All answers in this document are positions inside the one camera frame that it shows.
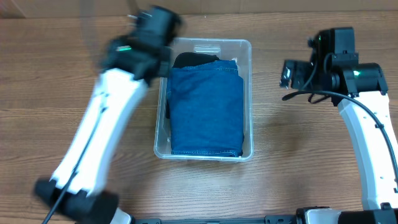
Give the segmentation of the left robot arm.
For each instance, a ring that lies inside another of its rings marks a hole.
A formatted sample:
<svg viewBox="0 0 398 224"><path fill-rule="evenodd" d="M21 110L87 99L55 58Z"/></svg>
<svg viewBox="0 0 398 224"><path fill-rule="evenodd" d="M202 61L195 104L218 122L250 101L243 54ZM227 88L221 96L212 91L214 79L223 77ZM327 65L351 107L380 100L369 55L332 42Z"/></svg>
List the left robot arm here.
<svg viewBox="0 0 398 224"><path fill-rule="evenodd" d="M171 68L170 45L182 26L180 16L153 6L135 16L134 29L110 40L75 137L49 179L35 183L35 194L77 223L131 224L117 194L107 192L109 168L119 140L150 83Z"/></svg>

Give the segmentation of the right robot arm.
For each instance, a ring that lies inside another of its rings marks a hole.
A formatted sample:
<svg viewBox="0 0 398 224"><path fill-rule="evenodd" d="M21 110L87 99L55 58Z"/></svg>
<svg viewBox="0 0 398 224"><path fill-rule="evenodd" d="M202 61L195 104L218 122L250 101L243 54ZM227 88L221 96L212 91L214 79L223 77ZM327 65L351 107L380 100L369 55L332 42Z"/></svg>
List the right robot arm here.
<svg viewBox="0 0 398 224"><path fill-rule="evenodd" d="M286 60L280 86L308 95L315 104L330 99L348 129L361 178L363 210L299 208L292 223L397 223L397 139L388 85L377 63L360 63L351 27L321 30L308 40L310 60Z"/></svg>

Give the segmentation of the black cloth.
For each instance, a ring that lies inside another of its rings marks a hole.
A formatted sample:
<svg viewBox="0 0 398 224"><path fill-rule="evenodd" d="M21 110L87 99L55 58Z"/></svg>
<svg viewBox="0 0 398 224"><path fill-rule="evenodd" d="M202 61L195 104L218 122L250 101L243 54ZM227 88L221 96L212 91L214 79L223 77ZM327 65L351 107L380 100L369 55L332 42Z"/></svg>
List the black cloth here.
<svg viewBox="0 0 398 224"><path fill-rule="evenodd" d="M194 52L184 52L180 53L175 61L172 68L184 68L184 67L194 67L206 63L211 63L219 60L216 55L208 55L208 54L199 54ZM167 89L166 89L166 110L165 117L170 119L170 105L168 101L168 97L171 93L171 77L167 79Z"/></svg>

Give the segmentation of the blue denim cloth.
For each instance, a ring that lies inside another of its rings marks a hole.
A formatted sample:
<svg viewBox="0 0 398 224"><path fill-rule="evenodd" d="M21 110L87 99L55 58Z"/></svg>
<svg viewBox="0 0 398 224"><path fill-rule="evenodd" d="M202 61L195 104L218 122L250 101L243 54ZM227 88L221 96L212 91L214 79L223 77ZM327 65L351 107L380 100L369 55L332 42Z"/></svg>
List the blue denim cloth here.
<svg viewBox="0 0 398 224"><path fill-rule="evenodd" d="M167 82L172 154L239 157L244 80L233 60L176 61Z"/></svg>

